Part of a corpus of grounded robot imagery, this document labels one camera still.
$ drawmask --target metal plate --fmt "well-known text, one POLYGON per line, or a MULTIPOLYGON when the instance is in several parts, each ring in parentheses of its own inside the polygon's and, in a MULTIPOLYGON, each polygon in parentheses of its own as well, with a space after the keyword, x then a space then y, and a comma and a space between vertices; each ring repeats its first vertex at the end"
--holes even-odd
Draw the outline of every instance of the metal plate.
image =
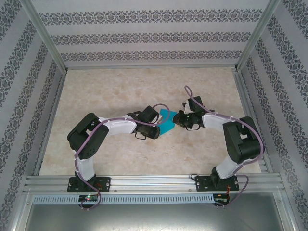
MULTIPOLYGON (((96 177, 94 187, 97 188, 101 193, 107 193, 110 189, 110 177, 96 177)), ((78 187, 78 181, 76 177, 71 177, 68 181, 67 191, 69 193, 94 193, 95 191, 88 187, 89 190, 80 189, 78 187)))
MULTIPOLYGON (((35 205, 76 205, 80 203, 80 195, 35 195, 35 205)), ((149 204, 198 204, 214 203, 213 194, 161 194, 161 195, 110 195, 103 194, 101 204, 104 205, 149 205, 149 204)))
POLYGON ((267 193, 243 194, 225 209, 202 203, 104 204, 89 212, 81 211, 76 204, 32 206, 26 231, 68 230, 283 231, 283 228, 274 199, 267 193))
MULTIPOLYGON (((276 193, 285 192, 285 188, 279 173, 256 173, 247 174, 249 184, 243 193, 276 193)), ((66 194, 69 178, 73 176, 28 176, 23 194, 66 194)), ((111 194, 183 194, 183 193, 202 193, 197 192, 196 182, 190 175, 145 175, 145 176, 100 176, 110 177, 111 194)), ((245 185, 247 179, 238 176, 240 189, 245 185)), ((225 193, 222 191, 203 192, 203 193, 225 193)))
POLYGON ((236 176, 230 177, 226 184, 218 186, 217 188, 214 187, 210 176, 197 176, 195 180, 197 192, 227 191, 228 186, 230 191, 239 191, 240 189, 236 176))

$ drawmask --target black mounting bracket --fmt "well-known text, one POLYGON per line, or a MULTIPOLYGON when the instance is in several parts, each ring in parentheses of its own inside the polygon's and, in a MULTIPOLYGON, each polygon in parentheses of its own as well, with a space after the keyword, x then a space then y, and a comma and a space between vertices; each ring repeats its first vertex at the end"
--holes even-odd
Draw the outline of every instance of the black mounting bracket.
POLYGON ((215 206, 223 206, 227 205, 230 202, 230 195, 227 194, 213 194, 214 197, 214 205, 215 206))
MULTIPOLYGON (((110 177, 92 177, 87 181, 90 185, 94 186, 101 193, 107 193, 110 189, 111 178, 110 177)), ((86 185, 77 175, 71 177, 68 181, 67 191, 69 193, 94 193, 94 189, 86 185)))
POLYGON ((210 176, 199 176, 193 179, 196 182, 197 192, 210 192, 210 191, 239 191, 239 183, 236 176, 229 177, 215 186, 210 176))

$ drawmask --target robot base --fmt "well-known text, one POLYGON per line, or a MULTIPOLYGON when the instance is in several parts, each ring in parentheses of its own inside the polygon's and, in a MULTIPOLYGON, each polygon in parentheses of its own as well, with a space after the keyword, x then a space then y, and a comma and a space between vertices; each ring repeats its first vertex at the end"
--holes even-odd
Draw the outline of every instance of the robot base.
MULTIPOLYGON (((107 193, 110 189, 110 177, 92 177, 87 182, 93 187, 97 188, 101 193, 107 193)), ((68 182, 67 191, 69 193, 94 193, 95 191, 86 185, 77 175, 71 177, 68 182)))
POLYGON ((219 185, 215 186, 211 176, 196 176, 197 192, 209 192, 209 191, 239 191, 239 183, 236 176, 229 177, 225 180, 220 180, 219 185))

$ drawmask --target damask pattern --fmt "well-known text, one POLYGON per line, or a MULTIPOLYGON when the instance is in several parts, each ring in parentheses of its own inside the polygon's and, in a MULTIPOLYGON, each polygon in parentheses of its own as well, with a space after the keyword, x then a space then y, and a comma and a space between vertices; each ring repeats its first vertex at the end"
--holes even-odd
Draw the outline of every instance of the damask pattern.
POLYGON ((302 30, 305 39, 308 39, 308 7, 306 4, 302 0, 283 0, 282 2, 298 28, 302 30))
POLYGON ((40 13, 46 26, 107 23, 256 22, 262 10, 154 10, 40 13))
POLYGON ((276 42, 276 45, 279 49, 280 54, 282 55, 285 64, 289 68, 289 72, 292 75, 292 78, 297 85, 297 88, 300 89, 300 93, 306 101, 308 107, 308 79, 307 71, 304 69, 302 62, 298 58, 293 49, 288 37, 285 35, 285 32, 282 30, 281 25, 278 23, 275 16, 271 17, 267 28, 276 42))
POLYGON ((36 157, 36 160, 35 160, 35 163, 34 163, 34 166, 33 166, 33 170, 32 170, 32 176, 34 175, 34 171, 35 171, 35 168, 38 164, 38 160, 39 160, 39 155, 40 155, 40 152, 42 150, 42 147, 43 147, 43 143, 44 143, 44 140, 45 140, 45 135, 47 133, 47 128, 48 128, 48 124, 49 124, 49 120, 50 118, 52 117, 52 110, 53 110, 53 106, 54 106, 54 103, 57 99, 57 95, 58 95, 58 90, 59 90, 59 87, 61 85, 61 82, 62 82, 62 79, 64 78, 65 74, 62 74, 61 75, 61 78, 60 78, 60 81, 59 81, 59 84, 58 84, 58 87, 57 87, 57 90, 54 94, 54 99, 53 99, 53 102, 52 102, 52 106, 51 106, 51 109, 50 109, 50 112, 49 112, 49 116, 48 116, 48 119, 47 119, 47 123, 46 123, 46 127, 45 127, 45 130, 44 130, 44 133, 42 135, 42 141, 40 142, 40 145, 39 145, 39 149, 38 149, 38 153, 37 153, 37 157, 36 157))
MULTIPOLYGON (((245 78, 244 78, 244 74, 243 74, 242 71, 240 71, 240 72, 241 72, 241 74, 242 74, 243 81, 244 81, 245 87, 246 87, 246 89, 247 89, 247 93, 248 93, 250 102, 252 103, 251 96, 250 96, 250 93, 249 93, 249 91, 248 91, 248 86, 247 86, 246 80, 245 80, 245 78)), ((257 120, 258 128, 259 128, 259 131, 260 131, 259 134, 260 134, 260 136, 261 136, 261 138, 262 138, 262 141, 263 141, 263 144, 264 144, 264 149, 265 149, 265 151, 266 151, 267 153, 269 153, 269 150, 268 150, 268 148, 267 148, 267 144, 266 144, 266 141, 265 141, 265 139, 264 139, 263 132, 262 132, 262 127, 261 127, 261 125, 260 125, 260 123, 259 123, 259 119, 258 119, 258 117, 257 117, 257 113, 256 113, 256 110, 255 110, 255 106, 254 106, 253 104, 251 104, 251 106, 252 106, 252 109, 254 110, 255 118, 256 118, 256 120, 257 120)), ((269 160, 270 160, 270 161, 269 161, 270 166, 271 166, 273 172, 275 172, 275 168, 274 168, 274 165, 273 165, 273 163, 272 163, 272 160, 271 160, 270 155, 268 155, 268 158, 269 158, 269 160)))
POLYGON ((14 52, 12 52, 7 65, 4 68, 4 71, 0 76, 0 107, 6 99, 6 95, 11 88, 11 84, 17 75, 17 71, 20 68, 22 61, 25 58, 25 55, 32 43, 32 40, 36 34, 36 29, 34 28, 32 22, 29 20, 23 34, 18 40, 14 52))
POLYGON ((7 222, 9 220, 8 218, 12 212, 13 203, 16 200, 16 194, 20 186, 20 181, 25 171, 26 164, 28 162, 28 157, 31 152, 31 148, 32 148, 33 141, 35 139, 36 132, 39 128, 40 120, 43 116, 44 107, 45 107, 48 95, 50 93, 50 89, 51 89, 56 71, 57 71, 57 65, 55 61, 53 61, 48 71, 42 92, 40 94, 39 101, 36 106, 36 110, 32 117, 32 121, 30 123, 30 127, 26 135, 26 140, 20 151, 17 165, 14 169, 12 180, 10 181, 10 187, 8 188, 8 193, 4 197, 4 203, 2 204, 2 210, 0 212, 0 220, 1 220, 1 225, 2 225, 0 226, 0 230, 5 230, 5 226, 7 225, 7 222))
POLYGON ((28 74, 26 83, 22 89, 22 92, 20 93, 17 105, 14 108, 14 113, 12 114, 12 117, 9 122, 10 124, 7 126, 7 130, 4 132, 2 143, 0 144, 0 173, 3 172, 2 169, 6 164, 6 159, 8 158, 8 155, 11 151, 13 141, 16 138, 20 123, 24 117, 30 97, 32 95, 36 81, 39 77, 39 73, 42 69, 47 53, 48 50, 43 43, 37 53, 32 68, 28 74))
POLYGON ((247 42, 250 32, 176 32, 52 36, 56 45, 167 43, 167 42, 247 42))
POLYGON ((3 40, 11 23, 21 9, 19 0, 7 0, 0 10, 0 41, 3 40))
POLYGON ((278 102, 280 103, 283 115, 286 118, 286 122, 289 124, 289 129, 291 130, 291 134, 294 137, 294 141, 296 141, 299 154, 302 155, 302 160, 305 162, 305 167, 308 168, 308 139, 305 137, 302 126, 299 124, 297 114, 294 112, 287 91, 283 87, 282 81, 278 76, 276 68, 274 67, 274 64, 262 39, 259 39, 257 42, 256 50, 263 63, 266 73, 268 74, 270 83, 277 96, 278 102))
POLYGON ((68 61, 157 60, 157 59, 237 59, 242 51, 119 51, 62 53, 68 61))
POLYGON ((258 75, 255 64, 253 63, 253 60, 251 57, 248 58, 246 62, 246 66, 248 68, 248 71, 254 83, 257 96, 259 98, 261 107, 263 109, 263 114, 267 120, 267 124, 270 129, 270 134, 272 135, 273 143, 276 146, 278 156, 282 163, 282 168, 287 177, 288 183, 290 184, 290 189, 292 190, 292 196, 294 197, 295 203, 297 204, 298 212, 301 214, 301 218, 303 220, 305 229, 308 229, 307 200, 304 198, 304 195, 305 195, 304 191, 300 188, 301 184, 298 182, 298 177, 295 173, 294 165, 292 161, 290 160, 288 150, 285 147, 283 138, 279 131, 279 127, 277 126, 276 119, 273 115, 273 111, 271 109, 270 103, 265 94, 260 77, 258 75))

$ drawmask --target black bracket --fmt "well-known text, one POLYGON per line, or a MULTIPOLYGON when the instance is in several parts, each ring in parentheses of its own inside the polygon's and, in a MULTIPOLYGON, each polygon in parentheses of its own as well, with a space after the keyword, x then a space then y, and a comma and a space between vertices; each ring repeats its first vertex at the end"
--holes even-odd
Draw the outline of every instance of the black bracket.
MULTIPOLYGON (((134 113, 128 113, 127 115, 132 117, 135 120, 138 120, 144 123, 151 123, 155 118, 157 122, 159 118, 159 113, 151 106, 147 106, 143 112, 137 111, 134 113)), ((135 138, 139 140, 145 140, 147 137, 154 140, 159 137, 160 127, 153 127, 153 126, 143 125, 143 124, 138 123, 133 133, 135 133, 135 138), (137 133, 140 133, 141 135, 143 135, 144 138, 138 138, 137 133)))
MULTIPOLYGON (((87 181, 90 185, 94 186, 101 193, 107 193, 110 189, 111 178, 110 177, 92 177, 87 181)), ((68 181, 67 191, 69 193, 94 193, 94 189, 86 185, 81 179, 76 177, 71 177, 68 181)))
POLYGON ((196 189, 197 192, 210 192, 210 191, 239 191, 239 183, 237 181, 236 176, 229 177, 225 179, 225 181, 220 183, 219 185, 215 186, 213 181, 211 180, 210 176, 199 176, 192 180, 196 182, 196 189))
POLYGON ((215 206, 223 206, 229 204, 230 194, 213 194, 214 197, 214 205, 215 206))

